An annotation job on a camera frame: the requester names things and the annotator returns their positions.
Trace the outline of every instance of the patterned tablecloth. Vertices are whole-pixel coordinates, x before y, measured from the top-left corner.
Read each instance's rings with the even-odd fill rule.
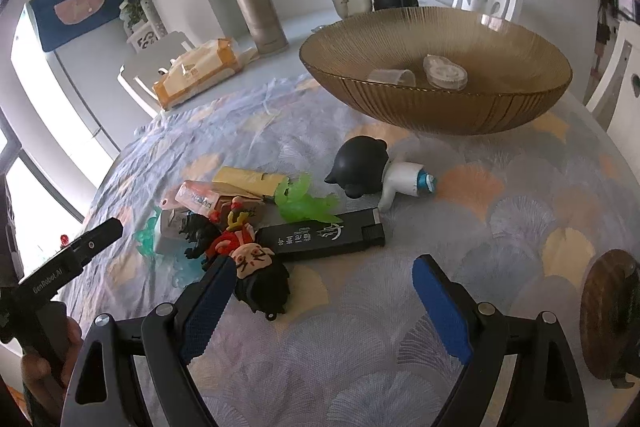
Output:
[[[560,319],[577,362],[593,427],[614,425],[637,389],[593,378],[580,348],[584,277],[612,248],[640,259],[640,187],[606,134],[569,94],[532,123],[480,137],[415,134],[351,110],[309,77],[276,80],[180,114],[159,115],[118,158],[85,220],[110,216],[122,240],[62,290],[88,330],[100,312],[147,314],[197,277],[181,253],[149,259],[131,235],[185,179],[223,165],[313,176],[312,194],[351,136],[388,142],[391,156],[422,163],[437,194],[399,195],[383,216],[387,245],[290,264],[287,313],[274,322],[231,298],[205,354],[189,370],[216,421],[227,426],[431,424],[461,370],[447,355],[411,280],[431,253],[478,301],[505,314]],[[375,206],[375,196],[341,211]],[[271,211],[265,224],[280,222]],[[148,370],[141,381],[156,425],[164,418]],[[506,379],[498,386],[506,393]],[[485,418],[494,425],[499,393]]]

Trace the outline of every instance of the brown round object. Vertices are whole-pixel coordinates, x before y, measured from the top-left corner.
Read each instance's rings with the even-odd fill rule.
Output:
[[[423,68],[439,55],[468,74],[462,90],[433,87]],[[535,33],[488,15],[416,7],[356,15],[311,35],[300,60],[332,95],[378,120],[418,131],[489,134],[549,110],[572,70]],[[367,82],[372,70],[411,70],[416,86]]]
[[[580,341],[591,374],[608,380],[628,339],[614,323],[616,300],[636,260],[624,250],[609,250],[591,267],[580,304]]]

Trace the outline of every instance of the green toy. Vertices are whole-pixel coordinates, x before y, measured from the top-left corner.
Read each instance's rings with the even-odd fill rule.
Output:
[[[314,198],[307,194],[311,186],[311,176],[300,174],[298,181],[283,180],[273,197],[282,219],[288,223],[313,219],[321,223],[341,223],[342,220],[330,213],[340,200],[335,194],[324,198]]]
[[[133,239],[140,243],[140,245],[136,246],[136,249],[140,252],[140,255],[144,257],[153,257],[156,255],[156,252],[154,252],[154,229],[158,219],[160,219],[162,210],[155,206],[154,212],[155,214],[146,220],[145,228],[133,234]]]

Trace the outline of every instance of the wooden disc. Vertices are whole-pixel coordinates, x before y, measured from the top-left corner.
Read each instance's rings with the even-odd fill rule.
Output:
[[[615,323],[617,299],[636,260],[624,250],[609,250],[591,267],[580,304],[580,341],[591,374],[608,380],[625,348],[628,331]]]

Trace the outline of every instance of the black-haired figurine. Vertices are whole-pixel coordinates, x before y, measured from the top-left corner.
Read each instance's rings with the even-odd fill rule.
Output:
[[[264,312],[268,321],[284,313],[289,298],[289,271],[273,251],[248,243],[236,248],[231,257],[238,270],[236,298],[249,304],[252,312]]]
[[[197,259],[220,237],[221,232],[209,218],[192,213],[184,220],[180,233],[183,233],[190,243],[196,243],[194,248],[184,251],[185,256],[187,259]]]
[[[396,192],[420,196],[433,194],[436,189],[436,178],[428,174],[424,166],[391,161],[386,142],[370,136],[354,136],[342,144],[335,155],[334,167],[324,181],[340,185],[353,199],[382,192],[378,203],[380,212],[391,208]]]

